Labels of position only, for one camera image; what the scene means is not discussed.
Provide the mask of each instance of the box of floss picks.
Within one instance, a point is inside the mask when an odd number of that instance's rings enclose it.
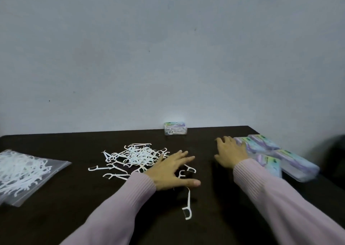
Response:
[[[257,154],[253,157],[261,166],[271,173],[273,176],[282,177],[282,169],[280,167],[280,160],[265,154]]]
[[[234,140],[237,145],[241,145],[242,141],[245,141],[248,153],[266,152],[264,147],[261,147],[249,137],[235,137]]]
[[[265,136],[261,134],[250,134],[248,135],[248,137],[251,138],[253,141],[255,141],[261,147],[264,147],[268,151],[281,149],[281,147],[279,147],[269,138],[266,138]]]
[[[280,160],[283,172],[293,177],[298,182],[307,182],[314,179],[320,171],[316,164],[287,150],[275,150],[270,156]]]
[[[164,123],[165,135],[183,135],[187,134],[187,126],[183,121],[171,121]]]

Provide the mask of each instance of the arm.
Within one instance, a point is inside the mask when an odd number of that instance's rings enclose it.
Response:
[[[266,219],[279,244],[345,244],[341,226],[257,161],[238,163],[234,181]]]
[[[179,179],[175,171],[194,159],[179,151],[163,161],[161,156],[145,173],[132,173],[126,183],[91,213],[86,222],[60,245],[127,245],[142,205],[155,193],[179,186],[198,187],[195,179]]]
[[[91,213],[86,222],[60,245],[129,244],[135,216],[155,193],[153,181],[143,173],[133,173],[126,183]]]

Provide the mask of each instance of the dark object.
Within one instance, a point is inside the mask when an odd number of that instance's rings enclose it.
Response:
[[[330,149],[321,172],[333,183],[345,189],[345,135]]]
[[[42,186],[20,207],[0,206],[1,244],[57,245],[82,225],[90,213],[123,184],[103,178],[104,150],[123,150],[130,143],[152,143],[153,148],[189,151],[196,159],[200,188],[191,191],[192,219],[186,221],[183,191],[161,191],[136,217],[131,244],[275,244],[270,228],[248,197],[234,184],[232,173],[214,162],[214,139],[257,134],[248,126],[191,128],[187,135],[165,136],[163,130],[11,135],[0,138],[0,151],[13,149],[72,164]],[[308,201],[345,227],[345,191],[320,176],[292,184]]]

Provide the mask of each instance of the sleeve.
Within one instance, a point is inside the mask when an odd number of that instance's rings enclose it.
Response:
[[[155,191],[153,181],[146,174],[132,173],[125,184],[60,245],[129,244],[136,214]]]
[[[234,181],[266,219],[279,244],[345,244],[345,230],[341,226],[257,161],[247,159],[238,163]]]

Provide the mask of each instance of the person's left arm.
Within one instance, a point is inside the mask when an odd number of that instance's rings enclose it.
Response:
[[[181,165],[194,159],[194,156],[185,157],[187,154],[187,151],[179,151],[165,160],[161,156],[145,173],[132,173],[126,183],[60,245],[129,244],[136,214],[156,190],[200,185],[198,180],[179,179],[174,174]]]

